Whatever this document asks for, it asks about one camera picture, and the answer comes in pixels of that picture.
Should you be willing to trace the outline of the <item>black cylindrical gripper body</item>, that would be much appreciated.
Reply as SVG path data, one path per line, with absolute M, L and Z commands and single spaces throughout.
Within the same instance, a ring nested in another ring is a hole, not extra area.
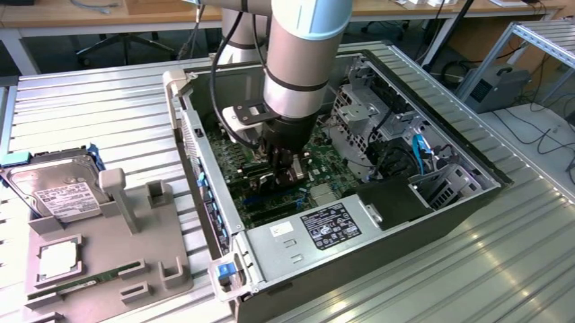
M 263 124 L 263 147 L 267 153 L 300 153 L 310 142 L 318 115 L 304 118 L 279 117 Z

